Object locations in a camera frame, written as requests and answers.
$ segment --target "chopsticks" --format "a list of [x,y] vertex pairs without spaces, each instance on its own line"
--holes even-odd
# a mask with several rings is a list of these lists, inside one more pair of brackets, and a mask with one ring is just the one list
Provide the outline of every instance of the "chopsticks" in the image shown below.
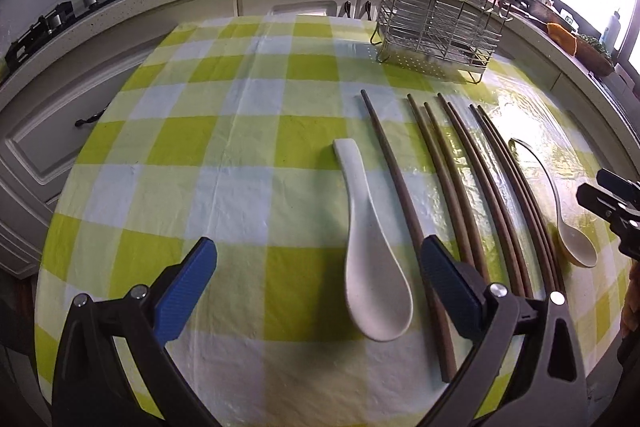
[[466,156],[469,158],[472,167],[476,173],[478,183],[482,188],[484,197],[486,198],[489,211],[494,220],[494,225],[498,233],[498,240],[504,256],[504,263],[507,267],[507,274],[511,285],[511,291],[514,295],[532,297],[533,291],[531,281],[527,272],[524,256],[520,249],[520,243],[515,233],[515,229],[509,213],[502,199],[497,185],[488,169],[484,158],[482,157],[478,146],[474,142],[468,129],[466,129],[462,118],[451,103],[448,103],[444,97],[438,93],[438,99],[443,109],[447,113],[449,120],[462,142],[462,146],[466,150]]
[[471,254],[474,260],[473,266],[475,266],[475,268],[480,272],[482,279],[484,279],[484,281],[488,283],[489,272],[486,269],[486,263],[484,261],[484,248],[482,248],[482,239],[480,238],[480,232],[478,231],[478,225],[476,224],[474,211],[471,209],[471,203],[469,203],[469,198],[466,195],[465,185],[462,182],[460,172],[458,171],[458,166],[456,165],[456,161],[454,160],[451,153],[450,144],[447,144],[442,129],[438,126],[438,121],[436,120],[436,117],[427,102],[424,103],[424,108],[427,110],[429,120],[431,120],[433,132],[436,136],[436,139],[438,140],[438,143],[440,144],[440,149],[442,150],[442,154],[447,163],[447,167],[449,168],[451,181],[453,183],[453,186],[455,187],[458,202],[460,203],[462,216],[465,220],[466,233],[468,233],[469,237]]
[[[394,152],[391,149],[388,140],[386,139],[385,131],[382,128],[380,119],[378,118],[378,115],[376,114],[376,111],[373,108],[371,101],[369,100],[369,95],[364,89],[361,90],[360,93],[362,95],[362,98],[364,99],[365,105],[367,106],[367,110],[369,111],[373,129],[376,133],[376,137],[378,138],[378,142],[380,143],[380,149],[382,149],[386,164],[389,167],[389,172],[391,173],[391,179],[396,186],[400,205],[402,206],[402,213],[404,214],[404,219],[406,220],[406,225],[409,229],[409,235],[411,236],[411,241],[414,245],[416,257],[419,260],[420,248],[424,240],[424,234],[422,233],[418,215],[415,212],[414,203],[411,200],[409,191],[406,188],[406,183],[404,182],[404,178],[402,177],[402,172],[398,165],[398,161],[396,160]],[[456,374],[457,368],[456,357],[453,351],[453,343],[451,341],[451,334],[449,331],[449,323],[447,321],[447,314],[444,310],[444,306],[438,299],[438,296],[435,294],[430,282],[425,279],[423,279],[423,282],[424,293],[427,299],[427,306],[429,307],[431,319],[433,320],[433,324],[435,326],[434,338],[436,350],[438,352],[438,360],[440,362],[440,374],[442,377],[442,381],[449,383]]]
[[451,226],[453,227],[453,233],[456,237],[456,244],[458,245],[458,251],[460,252],[460,259],[462,259],[464,263],[475,266],[474,258],[471,253],[469,236],[468,233],[466,233],[465,218],[462,214],[462,209],[460,208],[460,202],[456,197],[456,190],[453,186],[453,182],[451,181],[451,176],[445,166],[442,152],[436,144],[433,134],[431,134],[431,131],[427,127],[427,123],[424,121],[424,117],[420,113],[420,109],[415,103],[414,97],[410,94],[406,97],[409,100],[412,111],[414,112],[418,129],[420,129],[422,138],[427,145],[427,150],[429,151],[431,160],[433,161],[433,166],[436,169],[438,181],[440,181],[440,185],[442,186],[442,195],[451,218]]
[[555,270],[556,266],[551,251],[551,242],[546,227],[543,226],[540,208],[533,197],[529,184],[527,184],[524,175],[489,116],[480,106],[475,108],[471,105],[470,108],[476,120],[478,120],[486,139],[491,144],[500,165],[502,165],[502,169],[507,174],[511,187],[518,199],[533,241],[538,263],[540,264],[545,291],[549,294],[561,286],[558,282],[558,276]]

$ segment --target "dish drying rack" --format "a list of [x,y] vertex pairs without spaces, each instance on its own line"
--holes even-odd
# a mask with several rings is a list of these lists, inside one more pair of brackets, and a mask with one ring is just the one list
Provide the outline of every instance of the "dish drying rack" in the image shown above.
[[[515,0],[381,0],[371,43],[376,58],[431,76],[466,71],[482,79]],[[374,42],[376,35],[382,40]]]

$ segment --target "spoon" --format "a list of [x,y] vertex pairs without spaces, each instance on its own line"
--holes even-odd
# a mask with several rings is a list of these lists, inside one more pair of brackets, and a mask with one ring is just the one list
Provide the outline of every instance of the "spoon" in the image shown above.
[[540,158],[536,156],[533,152],[533,149],[530,145],[519,140],[517,138],[511,138],[509,142],[516,142],[522,145],[526,150],[528,150],[535,158],[542,170],[545,171],[546,177],[551,183],[551,190],[554,192],[554,199],[556,200],[556,220],[558,222],[558,235],[560,237],[560,247],[564,254],[568,257],[571,263],[576,266],[580,266],[583,268],[593,268],[596,266],[597,253],[596,249],[593,247],[593,244],[589,240],[589,238],[584,235],[580,230],[572,227],[564,222],[562,219],[562,210],[560,207],[560,196],[558,194],[558,188],[556,187],[556,183],[554,179],[551,177],[551,174],[546,169],[545,165],[540,161]]
[[380,227],[356,142],[350,138],[334,140],[334,150],[349,197],[344,276],[347,308],[366,337],[392,341],[411,323],[411,289]]

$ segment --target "cabinet handle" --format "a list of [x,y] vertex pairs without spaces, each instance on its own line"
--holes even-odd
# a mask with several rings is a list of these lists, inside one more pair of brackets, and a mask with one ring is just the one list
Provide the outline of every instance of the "cabinet handle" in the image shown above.
[[94,114],[93,116],[90,116],[86,120],[76,120],[76,123],[74,125],[76,127],[82,127],[85,123],[94,123],[94,122],[100,120],[100,117],[104,114],[104,112],[106,110],[107,110],[107,108],[105,107],[102,111]]

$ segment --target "blue gripper pad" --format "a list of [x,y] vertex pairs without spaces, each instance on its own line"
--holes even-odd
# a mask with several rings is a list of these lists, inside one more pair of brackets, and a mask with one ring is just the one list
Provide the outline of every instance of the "blue gripper pad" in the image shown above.
[[154,309],[154,335],[161,346],[180,336],[216,270],[217,261],[216,245],[201,237]]
[[419,260],[421,276],[433,286],[460,336],[473,342],[480,340],[482,304],[460,270],[466,271],[468,277],[477,277],[483,285],[478,272],[455,261],[435,235],[422,242]]

